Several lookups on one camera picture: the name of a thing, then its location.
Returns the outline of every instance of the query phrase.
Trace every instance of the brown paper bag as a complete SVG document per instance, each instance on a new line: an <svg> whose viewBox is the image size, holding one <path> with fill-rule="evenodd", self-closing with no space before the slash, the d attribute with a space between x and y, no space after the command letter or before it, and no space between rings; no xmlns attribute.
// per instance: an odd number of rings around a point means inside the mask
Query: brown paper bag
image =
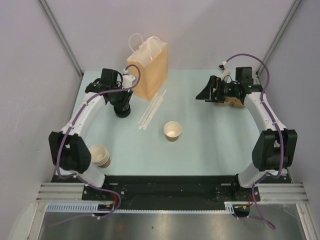
<svg viewBox="0 0 320 240"><path fill-rule="evenodd" d="M143 99L151 100L167 79L168 45L155 36L149 37L146 41L143 41L142 36L141 39L142 44L139 49L134 51L131 48L133 54L126 61L128 65L137 65L141 72L140 82L133 92ZM134 67L129 68L129 72L138 76L138 71Z"/></svg>

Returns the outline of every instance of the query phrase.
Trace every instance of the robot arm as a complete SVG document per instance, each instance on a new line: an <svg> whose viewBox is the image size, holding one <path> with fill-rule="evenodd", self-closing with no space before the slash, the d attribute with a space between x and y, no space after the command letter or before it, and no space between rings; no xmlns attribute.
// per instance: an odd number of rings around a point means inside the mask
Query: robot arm
<svg viewBox="0 0 320 240"><path fill-rule="evenodd" d="M133 91L121 89L132 87L135 80L133 75L121 75L115 70L104 68L101 78L97 78L87 86L83 102L76 114L60 132L52 132L49 136L50 151L55 166L57 165L59 148L65 138L60 154L58 173L60 170L65 170L68 171L67 174L80 175L86 182L99 188L102 187L105 175L91 164L91 154L83 139L86 137L92 121L108 102L113 105L114 112L118 117L125 118L130 114L129 101Z"/></svg>
<svg viewBox="0 0 320 240"><path fill-rule="evenodd" d="M252 151L252 163L238 175L240 186L250 188L254 182L265 174L265 171L279 170L281 160L280 136L275 123L277 123L283 138L283 168L290 167L293 162L298 136L295 130L288 130L279 121L272 111L266 95L263 94L263 98L261 98L263 88L259 84L254 84L251 67L237 67L235 81L232 82L225 81L230 71L224 65L220 65L219 68L222 70L223 78L210 76L209 82L195 99L223 103L226 97L235 97L240 99L251 113L260 136Z"/></svg>

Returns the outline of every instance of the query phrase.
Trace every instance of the gray wall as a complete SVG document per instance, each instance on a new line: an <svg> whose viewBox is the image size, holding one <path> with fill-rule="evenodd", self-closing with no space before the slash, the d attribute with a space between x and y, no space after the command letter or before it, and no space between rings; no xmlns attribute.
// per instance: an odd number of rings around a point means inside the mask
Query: gray wall
<svg viewBox="0 0 320 240"><path fill-rule="evenodd" d="M293 0L48 0L82 70L123 69L135 33L168 42L169 68L215 69L263 57ZM141 39L132 38L138 47ZM256 67L248 57L232 60Z"/></svg>
<svg viewBox="0 0 320 240"><path fill-rule="evenodd" d="M0 2L0 239L53 172L48 136L68 121L79 78L36 0Z"/></svg>
<svg viewBox="0 0 320 240"><path fill-rule="evenodd" d="M302 1L268 67L268 101L277 116L298 133L291 171L303 182L320 223L320 1Z"/></svg>

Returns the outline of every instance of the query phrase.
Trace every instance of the white paper handle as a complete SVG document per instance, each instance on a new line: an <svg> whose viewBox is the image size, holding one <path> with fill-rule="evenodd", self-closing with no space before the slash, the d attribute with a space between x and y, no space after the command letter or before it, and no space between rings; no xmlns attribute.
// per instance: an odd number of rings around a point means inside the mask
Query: white paper handle
<svg viewBox="0 0 320 240"><path fill-rule="evenodd" d="M130 39L131 39L134 35L139 35L139 36L141 37L142 43L144 43L144 38L142 37L142 35L141 35L140 33L132 34L132 35L129 37L129 40L128 40L129 48L132 50L132 52L135 52L135 51L132 49L132 47L131 47L131 45L130 45Z"/></svg>
<svg viewBox="0 0 320 240"><path fill-rule="evenodd" d="M147 40L147 42L146 42L146 47L147 47L148 50L149 50L150 58L151 58L151 60L152 60L153 58L152 58L152 56L151 56L151 51L150 51L150 49L149 49L149 41L150 41L150 39L158 39L159 41L160 41L160 39L159 39L158 37L156 37L156 36L151 36L151 37L148 38L148 40Z"/></svg>

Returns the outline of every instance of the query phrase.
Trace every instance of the light blue table surface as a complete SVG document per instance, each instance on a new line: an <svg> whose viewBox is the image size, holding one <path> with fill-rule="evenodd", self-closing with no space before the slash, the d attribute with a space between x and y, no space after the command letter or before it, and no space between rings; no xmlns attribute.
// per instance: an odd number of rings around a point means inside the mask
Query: light blue table surface
<svg viewBox="0 0 320 240"><path fill-rule="evenodd" d="M111 164L100 171L106 175L235 175L252 162L259 131L246 108L215 106L195 100L217 70L169 70L158 91L164 100L146 130L138 121L149 101L136 95L130 100L131 114L118 118L109 103L101 110L84 139L89 148L106 146ZM101 71L86 71L73 113L78 109L89 83ZM176 121L182 133L169 142L164 125Z"/></svg>

